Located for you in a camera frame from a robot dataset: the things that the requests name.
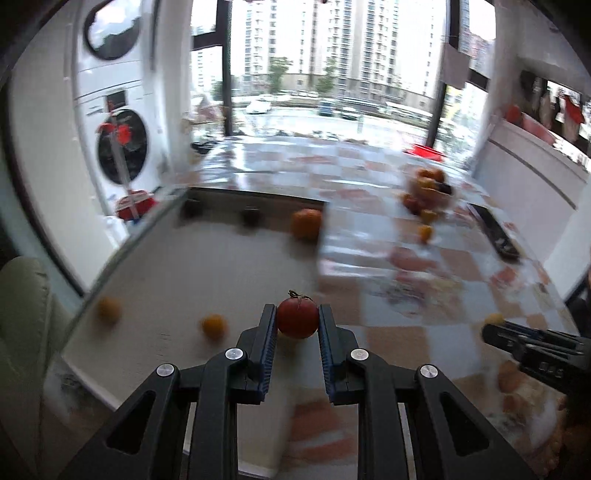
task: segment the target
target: orange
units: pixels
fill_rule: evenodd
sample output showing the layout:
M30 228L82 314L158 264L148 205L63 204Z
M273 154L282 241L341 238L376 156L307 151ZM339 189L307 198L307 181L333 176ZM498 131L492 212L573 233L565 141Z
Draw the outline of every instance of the orange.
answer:
M435 189L437 183L433 179L428 179L427 177L420 177L418 180L418 186L424 189Z
M431 173L431 178L435 181L438 181L439 183L445 182L445 172L442 169L436 168Z
M121 302L113 297L103 297L96 304L96 312L104 322L116 323L121 318Z
M224 317L215 313L201 320L201 330L212 342L218 342L226 336L228 324Z
M432 210L421 210L421 220L425 225L433 223L437 219L437 214Z
M428 243L433 236L433 227L431 225L421 225L418 228L418 235L421 239L421 243Z
M291 216L291 233L299 240L316 240L322 227L322 212L305 208Z

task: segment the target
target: tree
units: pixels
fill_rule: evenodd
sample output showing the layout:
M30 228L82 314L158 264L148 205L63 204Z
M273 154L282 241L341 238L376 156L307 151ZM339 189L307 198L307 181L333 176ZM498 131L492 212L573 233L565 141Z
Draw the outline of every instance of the tree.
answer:
M271 57L269 59L269 80L271 82L271 93L278 93L281 90L281 78L291 67L293 62L286 57Z
M330 57L326 60L326 67L324 67L324 76L316 82L316 90L318 93L329 93L335 86L335 72L336 72L336 58Z
M212 100L222 100L223 82L215 82L212 85Z

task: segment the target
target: sky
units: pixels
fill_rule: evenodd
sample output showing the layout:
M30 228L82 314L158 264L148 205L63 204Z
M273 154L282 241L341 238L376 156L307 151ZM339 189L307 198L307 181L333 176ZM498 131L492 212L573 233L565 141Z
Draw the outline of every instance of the sky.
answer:
M470 0L470 31L485 40L496 38L495 7L486 0Z

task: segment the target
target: glass window pane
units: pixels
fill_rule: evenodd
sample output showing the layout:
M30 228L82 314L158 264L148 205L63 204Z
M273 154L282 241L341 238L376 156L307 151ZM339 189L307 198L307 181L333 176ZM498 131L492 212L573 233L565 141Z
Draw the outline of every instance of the glass window pane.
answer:
M466 84L463 90L448 86L435 149L449 158L449 163L467 169L476 145L480 119L487 93Z
M216 29L217 0L193 0L191 35L201 35Z
M116 60L135 45L141 29L141 0L112 0L86 19L86 42L100 59Z
M495 7L486 0L460 0L458 50L470 55L470 68L487 78L492 77L495 39Z
M363 14L347 20L334 2L276 5L232 3L237 129L352 138L396 150L425 142L439 81L445 2L362 2ZM304 27L293 21L304 17ZM266 46L256 58L247 52L249 23L261 29ZM271 38L271 28L281 35ZM351 45L363 49L353 55ZM333 107L321 109L323 99Z
M223 136L222 48L191 52L191 113L193 143Z

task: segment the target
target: washing machine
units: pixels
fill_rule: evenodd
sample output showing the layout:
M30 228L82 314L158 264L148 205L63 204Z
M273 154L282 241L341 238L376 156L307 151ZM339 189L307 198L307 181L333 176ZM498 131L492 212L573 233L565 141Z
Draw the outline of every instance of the washing machine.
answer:
M119 179L108 134L99 128L110 121L108 105L113 108L117 124L126 125L131 133L131 139L122 149L132 189L153 192L160 186L161 156L154 148L152 111L141 82L111 87L78 99L77 116L83 118L82 140L88 167L104 213L112 215L115 203L126 191Z
M145 80L158 0L79 0L74 36L74 98Z
M151 82L152 9L158 0L74 0L79 3L72 35L73 97L80 143L104 214L112 215L126 194L107 133L109 119L126 124L131 141L124 156L131 187L153 192L164 167Z

